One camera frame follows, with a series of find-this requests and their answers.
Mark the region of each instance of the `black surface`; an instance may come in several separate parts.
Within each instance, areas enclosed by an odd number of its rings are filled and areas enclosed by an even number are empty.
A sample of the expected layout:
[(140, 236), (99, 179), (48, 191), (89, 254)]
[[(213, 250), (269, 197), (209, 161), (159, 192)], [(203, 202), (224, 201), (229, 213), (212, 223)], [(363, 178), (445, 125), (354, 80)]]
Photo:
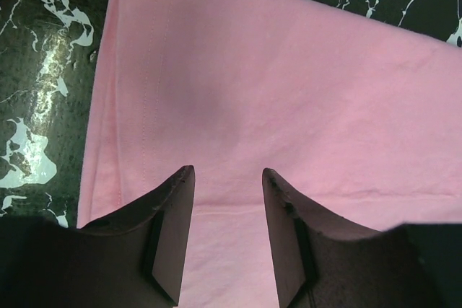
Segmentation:
[[(182, 167), (157, 189), (83, 229), (40, 217), (0, 219), (0, 239), (10, 239), (0, 247), (1, 306), (178, 305), (194, 184), (194, 168)], [(169, 221), (152, 232), (160, 213)], [(154, 243), (155, 249), (148, 246)]]
[[(0, 208), (9, 206), (0, 215), (60, 216), (74, 226), (108, 0), (68, 1), (65, 12), (66, 0), (0, 0)], [(71, 49), (82, 33), (87, 42)]]
[(269, 169), (263, 195), (280, 307), (461, 306), (462, 224), (377, 232), (329, 211)]

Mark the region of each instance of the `pink fabric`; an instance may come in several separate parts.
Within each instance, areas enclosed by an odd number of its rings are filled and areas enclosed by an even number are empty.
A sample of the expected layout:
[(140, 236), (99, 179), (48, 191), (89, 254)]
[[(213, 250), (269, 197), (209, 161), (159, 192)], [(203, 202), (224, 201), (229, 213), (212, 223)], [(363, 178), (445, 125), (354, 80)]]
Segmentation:
[(308, 0), (110, 0), (79, 226), (185, 164), (181, 307), (277, 307), (261, 173), (376, 229), (462, 221), (462, 57)]

